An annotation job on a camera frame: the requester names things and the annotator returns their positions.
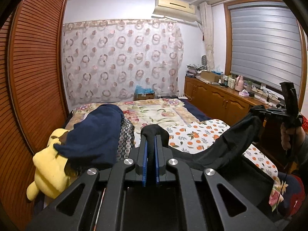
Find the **pink thermos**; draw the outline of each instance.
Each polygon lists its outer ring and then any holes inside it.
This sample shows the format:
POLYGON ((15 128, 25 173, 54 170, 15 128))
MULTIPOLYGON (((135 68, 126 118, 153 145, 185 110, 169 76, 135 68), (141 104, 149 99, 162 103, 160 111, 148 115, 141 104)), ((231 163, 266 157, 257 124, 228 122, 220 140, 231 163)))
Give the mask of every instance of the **pink thermos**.
POLYGON ((235 82, 235 88, 236 91, 242 91, 244 89, 244 77, 242 75, 239 75, 236 78, 235 82))

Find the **gray roller blind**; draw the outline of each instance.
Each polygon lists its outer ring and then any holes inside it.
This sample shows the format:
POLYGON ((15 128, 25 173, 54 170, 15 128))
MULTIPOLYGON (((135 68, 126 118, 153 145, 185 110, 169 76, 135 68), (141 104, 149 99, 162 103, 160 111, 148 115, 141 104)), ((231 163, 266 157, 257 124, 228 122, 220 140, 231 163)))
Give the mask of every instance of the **gray roller blind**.
POLYGON ((228 7, 232 22, 231 73, 281 89, 293 82, 299 95, 301 44, 295 16, 282 2, 228 7))

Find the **beige air conditioner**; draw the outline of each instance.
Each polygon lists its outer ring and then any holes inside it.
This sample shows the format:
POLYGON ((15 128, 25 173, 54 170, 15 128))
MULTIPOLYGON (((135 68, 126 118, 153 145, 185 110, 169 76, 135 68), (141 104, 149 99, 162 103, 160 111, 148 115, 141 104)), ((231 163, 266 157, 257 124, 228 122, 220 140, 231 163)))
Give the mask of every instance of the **beige air conditioner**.
POLYGON ((190 22, 197 20, 195 6, 179 0, 155 0, 153 14, 179 18, 190 22))

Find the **louvered door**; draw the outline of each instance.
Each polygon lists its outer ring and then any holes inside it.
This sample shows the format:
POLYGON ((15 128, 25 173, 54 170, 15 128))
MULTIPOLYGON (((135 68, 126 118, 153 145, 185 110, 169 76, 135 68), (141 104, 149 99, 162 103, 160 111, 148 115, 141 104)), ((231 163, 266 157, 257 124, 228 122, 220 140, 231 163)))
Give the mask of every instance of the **louvered door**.
POLYGON ((33 154, 67 116, 60 37, 66 0, 23 0, 0 29, 0 229, 24 230, 33 154))
POLYGON ((23 0, 12 25, 9 75, 13 102, 34 152, 46 147, 67 113, 58 65, 65 4, 66 0, 23 0))

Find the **curtain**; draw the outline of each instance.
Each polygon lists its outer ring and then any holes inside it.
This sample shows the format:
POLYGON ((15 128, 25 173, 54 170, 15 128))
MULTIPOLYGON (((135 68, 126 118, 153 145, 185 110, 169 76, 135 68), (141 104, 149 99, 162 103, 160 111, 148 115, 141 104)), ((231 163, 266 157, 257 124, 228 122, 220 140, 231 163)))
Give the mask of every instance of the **curtain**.
POLYGON ((178 95, 183 40, 174 21, 64 24, 62 64, 72 105, 133 100, 136 85, 178 95))
POLYGON ((211 5, 206 2, 201 3, 200 5, 201 20, 203 25, 203 34, 204 34, 204 47, 206 50, 206 61, 208 70, 212 71, 215 69, 214 65, 214 36, 213 36, 213 13, 211 5))

